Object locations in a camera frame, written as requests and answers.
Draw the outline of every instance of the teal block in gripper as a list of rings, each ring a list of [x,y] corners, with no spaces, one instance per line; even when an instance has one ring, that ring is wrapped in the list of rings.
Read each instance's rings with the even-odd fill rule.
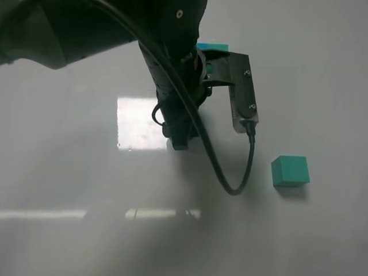
[[[305,156],[281,155],[271,168],[274,187],[297,187],[310,182]]]

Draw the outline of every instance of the reflective surface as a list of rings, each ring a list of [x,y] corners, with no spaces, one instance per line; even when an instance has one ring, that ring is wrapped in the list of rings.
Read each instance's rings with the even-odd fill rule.
[[[136,44],[51,71],[0,67],[0,275],[365,275],[366,1],[209,1],[203,41],[250,55],[254,169],[223,191],[194,139],[175,152],[151,122]],[[239,183],[248,138],[229,95],[201,107]],[[311,183],[276,191],[271,162],[305,155]]]

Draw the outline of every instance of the white table surface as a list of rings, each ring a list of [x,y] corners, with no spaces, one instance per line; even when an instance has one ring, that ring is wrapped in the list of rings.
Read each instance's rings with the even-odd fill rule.
[[[366,275],[367,12],[366,0],[209,0],[201,41],[250,56],[259,109],[238,197],[198,139],[175,152],[151,122],[136,43],[59,71],[0,67],[0,275]],[[227,90],[201,114],[238,184],[249,146]],[[276,191],[280,155],[306,156],[310,184]]]

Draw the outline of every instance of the teal cube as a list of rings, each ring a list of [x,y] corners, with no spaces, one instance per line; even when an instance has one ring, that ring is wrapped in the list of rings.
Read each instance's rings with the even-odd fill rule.
[[[305,156],[281,155],[271,168],[274,187],[298,187],[310,182]]]

